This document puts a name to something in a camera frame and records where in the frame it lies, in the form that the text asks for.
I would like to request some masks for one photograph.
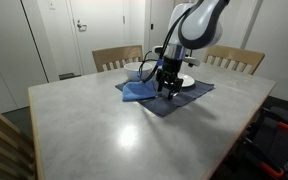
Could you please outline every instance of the wooden chair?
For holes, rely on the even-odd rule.
[[[207,49],[203,62],[207,63],[210,59],[212,65],[239,72],[244,72],[249,66],[248,74],[253,75],[264,56],[260,52],[215,45]]]
[[[0,179],[36,179],[33,141],[0,114]]]
[[[98,72],[122,68],[124,64],[143,60],[142,45],[114,47],[92,51]]]

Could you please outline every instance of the white plate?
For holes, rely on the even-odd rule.
[[[192,86],[195,83],[195,80],[189,75],[178,73],[177,77],[184,80],[182,87]]]

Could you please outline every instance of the blue cloth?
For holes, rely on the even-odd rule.
[[[119,90],[123,90],[126,83],[121,83],[115,87]],[[158,87],[158,83],[154,81],[154,86]],[[176,108],[185,106],[186,104],[196,100],[203,94],[214,89],[214,84],[207,84],[195,80],[195,84],[189,87],[184,87],[181,89],[172,100],[168,100],[168,89],[163,88],[161,92],[158,92],[156,98],[137,100],[142,106],[150,110],[154,114],[165,117],[175,111]]]
[[[154,88],[153,80],[146,83],[128,82],[123,87],[123,101],[133,101],[156,97],[157,92]]]

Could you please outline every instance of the red object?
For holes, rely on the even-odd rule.
[[[262,162],[260,164],[260,167],[267,172],[269,175],[273,176],[274,178],[281,178],[284,175],[284,171],[282,169],[280,169],[280,172],[276,172],[274,169],[272,169],[269,165],[267,165],[266,163]]]
[[[282,128],[285,128],[288,130],[288,124],[285,124],[285,123],[282,123],[282,122],[279,122],[278,125]]]

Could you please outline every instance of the door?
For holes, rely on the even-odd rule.
[[[84,74],[97,72],[92,50],[124,45],[123,0],[70,0]]]
[[[17,108],[28,106],[28,87],[47,83],[20,0],[0,0],[0,74]]]
[[[163,45],[173,9],[184,2],[189,2],[189,0],[151,0],[149,50],[154,46]],[[157,57],[157,55],[150,55],[150,58]]]

